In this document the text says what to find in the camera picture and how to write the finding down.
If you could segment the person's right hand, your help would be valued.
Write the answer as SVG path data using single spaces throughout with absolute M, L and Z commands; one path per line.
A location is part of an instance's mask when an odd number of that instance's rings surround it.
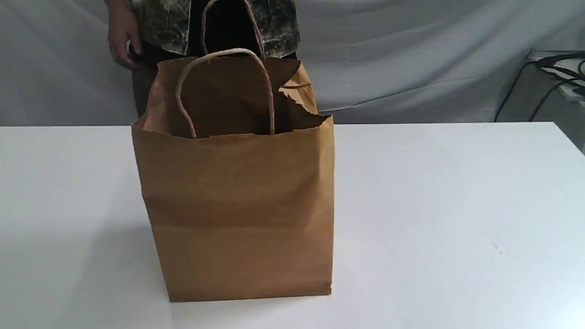
M 112 59 L 126 69 L 136 69 L 129 52 L 141 53 L 139 29 L 134 11 L 127 0 L 105 0 L 108 9 L 108 43 Z

